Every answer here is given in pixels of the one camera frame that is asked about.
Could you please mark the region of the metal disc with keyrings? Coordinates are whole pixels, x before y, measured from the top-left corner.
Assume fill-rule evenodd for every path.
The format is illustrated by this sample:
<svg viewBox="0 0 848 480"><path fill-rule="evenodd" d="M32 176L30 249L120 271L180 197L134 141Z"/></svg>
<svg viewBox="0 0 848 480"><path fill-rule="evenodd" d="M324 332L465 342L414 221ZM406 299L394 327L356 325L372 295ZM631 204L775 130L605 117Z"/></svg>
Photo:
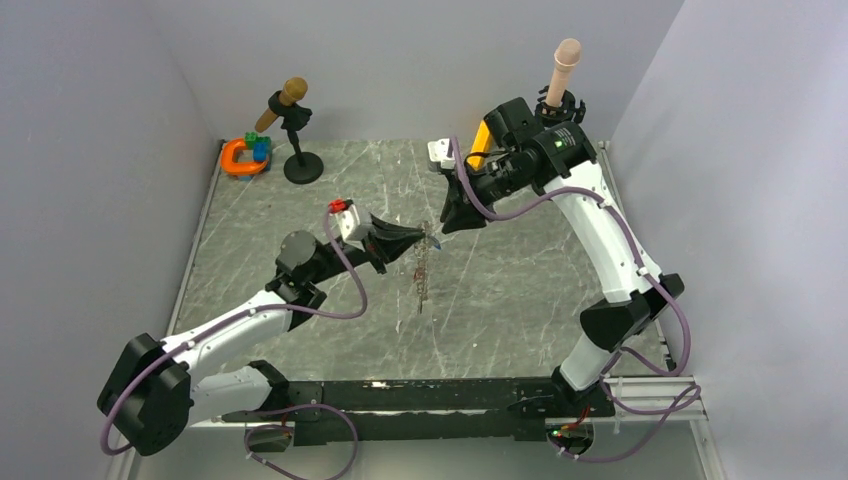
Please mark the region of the metal disc with keyrings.
<svg viewBox="0 0 848 480"><path fill-rule="evenodd" d="M415 270L413 273L413 283L416 287L418 295L417 313L423 312L423 304L428 300L428 261L430 252L435 250L428 242L428 236L434 236L432 225L429 221L423 221L420 224L426 237L423 241L414 246L414 257L416 261Z"/></svg>

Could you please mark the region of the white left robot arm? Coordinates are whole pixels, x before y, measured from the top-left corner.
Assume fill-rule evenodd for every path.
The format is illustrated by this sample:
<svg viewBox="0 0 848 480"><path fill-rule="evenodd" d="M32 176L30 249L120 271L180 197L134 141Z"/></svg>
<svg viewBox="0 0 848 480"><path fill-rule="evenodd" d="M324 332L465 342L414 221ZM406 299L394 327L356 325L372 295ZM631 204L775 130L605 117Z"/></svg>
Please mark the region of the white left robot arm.
<svg viewBox="0 0 848 480"><path fill-rule="evenodd" d="M414 246L426 241L421 227L387 223L355 207L328 212L321 242L299 230L282 241L271 280L241 305L181 334L161 340L140 334L124 347L97 400L107 424L101 448L117 430L142 456L173 443L189 426L236 412L264 420L279 417L291 404L289 380L271 363L255 360L222 373L232 358L274 336L291 332L315 316L350 320L363 315L367 296L352 313L321 310L327 298L319 283L343 273L364 288L356 269L370 265L383 274Z"/></svg>

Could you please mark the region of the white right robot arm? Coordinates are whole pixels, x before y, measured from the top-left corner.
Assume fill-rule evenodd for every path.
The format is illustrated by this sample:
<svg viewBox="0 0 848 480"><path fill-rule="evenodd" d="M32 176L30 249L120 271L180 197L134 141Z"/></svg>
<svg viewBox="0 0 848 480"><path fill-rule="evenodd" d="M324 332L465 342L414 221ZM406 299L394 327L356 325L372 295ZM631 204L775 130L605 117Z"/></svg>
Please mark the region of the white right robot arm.
<svg viewBox="0 0 848 480"><path fill-rule="evenodd" d="M460 152L455 139L428 143L431 168L448 190L443 233L479 229L508 215L496 202L525 188L552 201L588 254L603 298L580 315L582 333L552 374L553 406L572 416L586 407L606 367L684 289L644 251L610 193L592 142L580 123L583 106L529 108L515 98L483 120L497 151Z"/></svg>

